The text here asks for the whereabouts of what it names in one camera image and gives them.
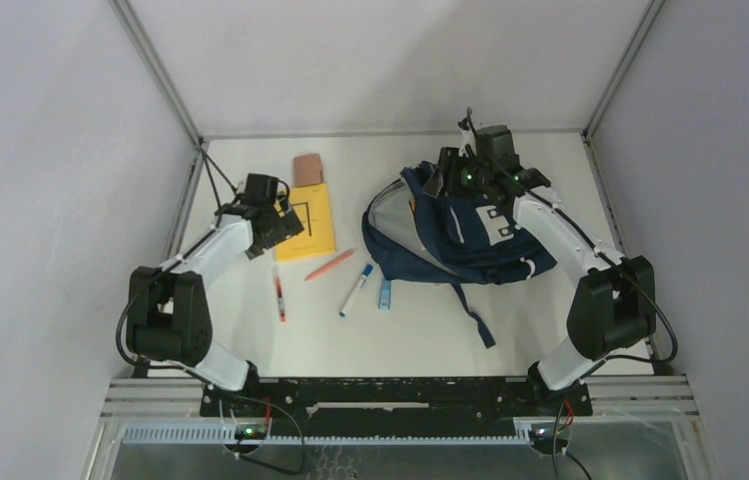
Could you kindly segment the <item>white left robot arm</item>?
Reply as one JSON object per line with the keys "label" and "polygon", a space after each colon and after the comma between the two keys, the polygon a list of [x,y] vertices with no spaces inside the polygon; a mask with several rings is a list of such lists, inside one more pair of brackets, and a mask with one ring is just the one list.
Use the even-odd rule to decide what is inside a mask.
{"label": "white left robot arm", "polygon": [[255,414],[263,392],[247,380],[250,362],[214,340],[207,292],[236,259],[254,259],[303,230],[288,184],[249,174],[243,191],[218,207],[208,228],[185,250],[132,272],[116,328],[120,353],[183,370],[224,389],[224,404],[236,415]]}

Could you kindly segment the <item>yellow paperback book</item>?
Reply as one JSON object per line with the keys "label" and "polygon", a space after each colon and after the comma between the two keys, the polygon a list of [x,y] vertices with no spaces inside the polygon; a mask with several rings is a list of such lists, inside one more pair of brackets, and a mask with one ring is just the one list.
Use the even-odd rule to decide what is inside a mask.
{"label": "yellow paperback book", "polygon": [[291,206],[302,223],[303,231],[275,249],[279,263],[308,259],[336,252],[336,240],[326,183],[293,187]]}

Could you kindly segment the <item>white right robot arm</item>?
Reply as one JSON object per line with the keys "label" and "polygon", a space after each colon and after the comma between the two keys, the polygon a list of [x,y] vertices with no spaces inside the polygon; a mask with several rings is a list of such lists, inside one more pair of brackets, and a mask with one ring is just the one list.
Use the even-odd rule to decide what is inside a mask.
{"label": "white right robot arm", "polygon": [[528,373],[535,382],[527,391],[529,406],[552,416],[566,405],[566,389],[607,361],[625,358],[625,349],[655,332],[653,267],[579,225],[551,180],[522,166],[507,126],[477,128],[465,117],[458,129],[461,145],[441,151],[425,193],[488,201],[537,240],[574,287],[565,338]]}

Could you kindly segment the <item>navy blue student backpack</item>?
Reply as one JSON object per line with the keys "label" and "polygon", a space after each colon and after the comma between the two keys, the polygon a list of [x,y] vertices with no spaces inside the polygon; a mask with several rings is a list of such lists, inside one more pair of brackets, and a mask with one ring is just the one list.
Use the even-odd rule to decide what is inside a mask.
{"label": "navy blue student backpack", "polygon": [[433,173],[427,161],[406,167],[375,195],[361,218],[364,244],[386,280],[451,286],[484,346],[492,348],[493,334],[469,307],[463,286],[529,280],[557,262],[530,232],[485,200],[424,193]]}

